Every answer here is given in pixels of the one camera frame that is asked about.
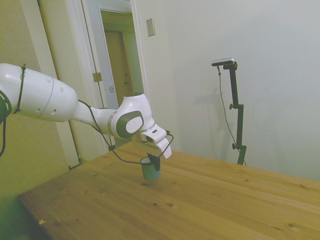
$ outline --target cup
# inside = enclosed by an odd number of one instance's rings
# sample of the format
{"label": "cup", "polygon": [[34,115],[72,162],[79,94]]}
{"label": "cup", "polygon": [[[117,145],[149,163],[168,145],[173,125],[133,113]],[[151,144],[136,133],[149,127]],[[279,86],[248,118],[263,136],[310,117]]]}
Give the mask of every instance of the cup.
{"label": "cup", "polygon": [[146,180],[155,180],[161,176],[160,159],[150,161],[148,157],[140,160],[142,167],[142,174]]}

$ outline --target wooden table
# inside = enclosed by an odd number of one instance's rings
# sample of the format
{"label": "wooden table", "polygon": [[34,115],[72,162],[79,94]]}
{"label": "wooden table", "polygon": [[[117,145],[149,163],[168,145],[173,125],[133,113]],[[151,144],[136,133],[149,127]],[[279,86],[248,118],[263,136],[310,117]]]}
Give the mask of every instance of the wooden table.
{"label": "wooden table", "polygon": [[177,151],[154,181],[111,152],[19,199],[59,240],[320,240],[320,182]]}

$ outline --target light switch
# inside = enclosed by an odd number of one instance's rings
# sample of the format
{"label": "light switch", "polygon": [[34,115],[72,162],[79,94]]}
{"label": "light switch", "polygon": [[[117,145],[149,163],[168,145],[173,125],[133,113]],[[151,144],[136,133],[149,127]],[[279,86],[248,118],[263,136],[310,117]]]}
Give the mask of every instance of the light switch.
{"label": "light switch", "polygon": [[153,35],[156,35],[155,33],[155,26],[154,26],[154,19],[150,18],[146,21],[146,28],[148,30],[148,36],[151,37]]}

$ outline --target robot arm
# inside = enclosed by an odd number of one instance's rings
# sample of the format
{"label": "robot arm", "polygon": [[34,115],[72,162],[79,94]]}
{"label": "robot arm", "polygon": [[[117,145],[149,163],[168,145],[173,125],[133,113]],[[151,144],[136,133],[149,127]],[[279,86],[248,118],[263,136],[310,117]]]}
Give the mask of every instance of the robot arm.
{"label": "robot arm", "polygon": [[0,63],[0,115],[4,119],[20,106],[18,114],[65,122],[75,120],[91,125],[101,133],[117,138],[132,138],[135,146],[167,159],[171,155],[167,132],[155,124],[146,96],[142,93],[124,97],[119,109],[88,107],[78,101],[73,88],[43,73]]}

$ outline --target black cable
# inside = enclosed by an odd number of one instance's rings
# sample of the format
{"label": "black cable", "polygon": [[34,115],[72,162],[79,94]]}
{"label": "black cable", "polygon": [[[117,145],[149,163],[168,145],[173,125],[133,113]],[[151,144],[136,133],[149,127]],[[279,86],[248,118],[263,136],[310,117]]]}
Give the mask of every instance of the black cable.
{"label": "black cable", "polygon": [[[109,144],[108,141],[106,140],[104,134],[102,133],[102,131],[101,131],[101,129],[100,129],[100,127],[99,127],[99,125],[98,125],[98,123],[97,123],[97,121],[96,121],[95,115],[94,115],[94,113],[93,113],[92,110],[91,110],[91,106],[88,105],[88,104],[87,104],[86,102],[84,102],[84,101],[81,101],[81,100],[78,100],[78,101],[79,101],[80,103],[83,103],[84,105],[86,105],[86,106],[89,108],[90,113],[91,113],[91,116],[92,116],[92,118],[93,118],[93,121],[94,121],[94,123],[95,123],[95,125],[96,125],[96,127],[97,127],[97,129],[98,129],[98,132],[102,135],[102,137],[103,137],[104,141],[106,142],[106,144],[108,145],[108,147],[110,147],[110,144]],[[171,136],[172,139],[171,139],[171,141],[169,142],[169,144],[166,146],[166,148],[163,150],[163,152],[158,156],[158,158],[160,158],[160,157],[165,153],[165,151],[168,149],[168,147],[170,146],[170,144],[171,144],[172,141],[174,140],[174,136],[173,136],[172,134],[167,133],[167,135],[168,135],[168,136]],[[127,160],[124,160],[124,159],[122,159],[121,157],[119,157],[118,154],[117,154],[114,150],[111,150],[111,151],[114,153],[114,155],[115,155],[119,160],[121,160],[121,161],[123,161],[123,162],[125,162],[125,163],[129,163],[129,164],[140,164],[140,165],[149,165],[149,164],[152,164],[152,163],[153,163],[153,161],[152,161],[152,162],[148,162],[148,163],[142,163],[142,162],[139,162],[139,161],[127,161]]]}
{"label": "black cable", "polygon": [[19,93],[19,99],[18,99],[18,105],[16,107],[16,110],[14,111],[13,114],[16,114],[17,112],[20,112],[20,103],[21,103],[21,97],[22,97],[22,91],[24,88],[24,79],[25,79],[25,70],[26,70],[26,64],[23,64],[21,67],[22,69],[22,75],[21,75],[21,86],[20,86],[20,93]]}
{"label": "black cable", "polygon": [[234,137],[234,135],[232,134],[232,132],[231,132],[231,130],[230,130],[229,123],[228,123],[228,120],[227,120],[225,102],[224,102],[224,99],[223,99],[223,97],[222,97],[222,91],[221,91],[221,72],[220,72],[220,68],[219,68],[219,66],[216,66],[216,68],[218,69],[218,75],[219,75],[219,88],[220,88],[220,96],[221,96],[221,101],[222,101],[222,106],[223,106],[223,112],[224,112],[224,119],[225,119],[226,125],[227,125],[227,127],[228,127],[229,133],[231,134],[231,137],[232,137],[232,139],[233,139],[234,145],[237,145],[237,144],[236,144],[235,137]]}
{"label": "black cable", "polygon": [[3,132],[2,132],[3,142],[2,142],[2,150],[0,152],[0,158],[1,158],[2,154],[4,154],[5,148],[6,148],[6,123],[7,123],[7,120],[5,119],[3,121]]}

